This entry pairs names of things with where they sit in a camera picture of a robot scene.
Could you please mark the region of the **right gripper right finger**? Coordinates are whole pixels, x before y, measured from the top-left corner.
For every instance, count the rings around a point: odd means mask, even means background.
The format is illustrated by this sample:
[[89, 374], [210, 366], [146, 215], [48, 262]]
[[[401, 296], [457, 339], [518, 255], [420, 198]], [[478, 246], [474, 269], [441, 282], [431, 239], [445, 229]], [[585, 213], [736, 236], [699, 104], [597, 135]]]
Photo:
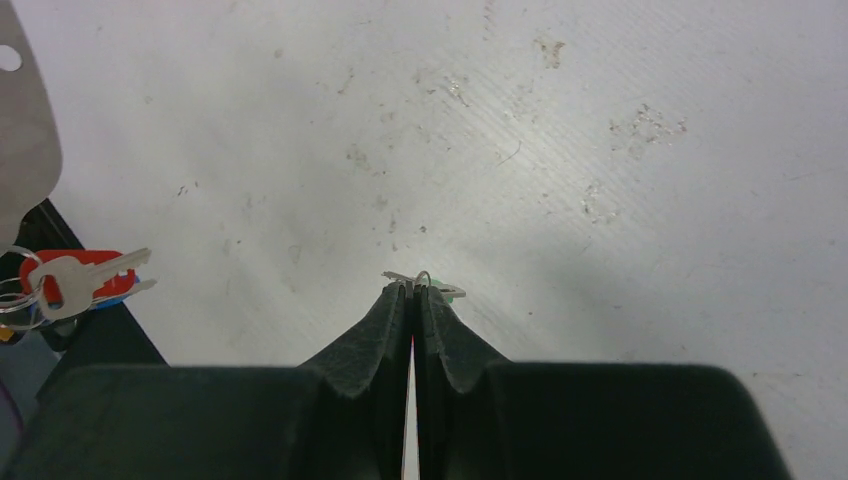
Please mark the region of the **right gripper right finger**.
[[707, 365], [517, 362], [415, 293], [424, 479], [787, 479], [743, 384]]

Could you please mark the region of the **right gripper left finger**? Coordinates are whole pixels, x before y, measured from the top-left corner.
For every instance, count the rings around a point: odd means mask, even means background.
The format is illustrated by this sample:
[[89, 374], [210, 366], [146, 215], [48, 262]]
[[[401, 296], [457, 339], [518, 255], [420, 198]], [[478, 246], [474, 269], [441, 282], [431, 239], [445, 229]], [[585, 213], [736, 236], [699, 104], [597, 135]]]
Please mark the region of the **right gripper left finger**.
[[296, 367], [91, 366], [47, 392], [5, 479], [398, 479], [401, 283]]

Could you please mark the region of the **red tagged key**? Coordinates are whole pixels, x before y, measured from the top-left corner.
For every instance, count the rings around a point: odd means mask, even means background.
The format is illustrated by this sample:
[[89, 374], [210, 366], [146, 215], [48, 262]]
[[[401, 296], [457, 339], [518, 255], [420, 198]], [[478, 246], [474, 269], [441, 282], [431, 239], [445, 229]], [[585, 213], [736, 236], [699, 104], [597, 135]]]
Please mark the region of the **red tagged key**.
[[118, 295], [135, 283], [136, 269], [152, 255], [149, 248], [130, 253], [113, 250], [41, 250], [19, 267], [23, 291], [35, 298], [36, 311], [47, 322], [65, 320], [90, 310], [98, 297]]

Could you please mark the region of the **metal crescent keyring plate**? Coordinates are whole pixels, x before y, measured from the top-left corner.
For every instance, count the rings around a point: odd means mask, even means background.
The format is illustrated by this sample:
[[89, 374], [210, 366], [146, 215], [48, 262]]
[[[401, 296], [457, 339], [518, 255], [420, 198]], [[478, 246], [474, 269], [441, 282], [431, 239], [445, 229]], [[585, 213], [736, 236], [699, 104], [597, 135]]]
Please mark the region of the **metal crescent keyring plate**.
[[1, 251], [24, 216], [47, 199], [62, 172], [62, 152], [34, 53], [10, 1], [1, 3], [1, 50], [17, 65], [1, 69]]

